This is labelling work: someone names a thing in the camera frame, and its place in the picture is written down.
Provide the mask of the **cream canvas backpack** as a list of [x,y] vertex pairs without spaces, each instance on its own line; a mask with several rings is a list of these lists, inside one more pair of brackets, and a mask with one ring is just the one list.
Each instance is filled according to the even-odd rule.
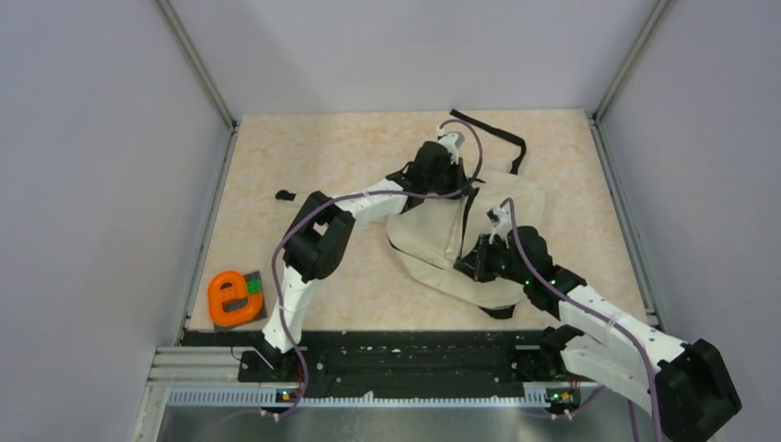
[[536,228],[542,220],[542,188],[519,175],[522,157],[515,157],[507,172],[487,170],[482,163],[467,169],[484,180],[476,193],[457,200],[425,201],[383,222],[386,239],[405,271],[417,282],[476,306],[496,320],[510,319],[525,297],[508,281],[477,283],[454,269],[480,234],[490,234],[487,212],[500,204],[512,215],[512,230]]

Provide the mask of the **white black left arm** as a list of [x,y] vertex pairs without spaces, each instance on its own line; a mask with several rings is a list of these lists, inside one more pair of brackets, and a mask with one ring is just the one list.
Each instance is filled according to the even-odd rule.
[[261,370],[273,380],[295,369],[291,350],[301,340],[303,322],[320,282],[343,260],[356,227],[400,215],[425,201],[457,200],[472,193],[474,176],[465,172],[460,132],[426,141],[415,158],[364,190],[330,197],[313,192],[276,246],[272,275],[277,299],[256,347]]

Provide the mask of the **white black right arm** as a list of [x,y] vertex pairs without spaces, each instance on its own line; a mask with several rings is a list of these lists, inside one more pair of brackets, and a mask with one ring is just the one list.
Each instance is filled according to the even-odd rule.
[[616,307],[580,275],[554,263],[534,227],[482,234],[455,269],[477,283],[508,281],[561,321],[540,354],[552,379],[589,378],[645,410],[657,436],[707,441],[742,409],[719,350],[687,343]]

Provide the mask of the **aluminium frame rail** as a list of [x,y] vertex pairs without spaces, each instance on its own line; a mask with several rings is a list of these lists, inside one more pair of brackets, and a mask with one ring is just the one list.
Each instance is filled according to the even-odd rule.
[[169,29],[174,42],[179,48],[186,64],[192,71],[194,78],[206,99],[216,111],[222,123],[230,132],[233,132],[238,125],[237,120],[229,110],[227,102],[209,72],[206,63],[182,22],[176,8],[170,0],[154,0],[153,4],[157,8],[166,27]]

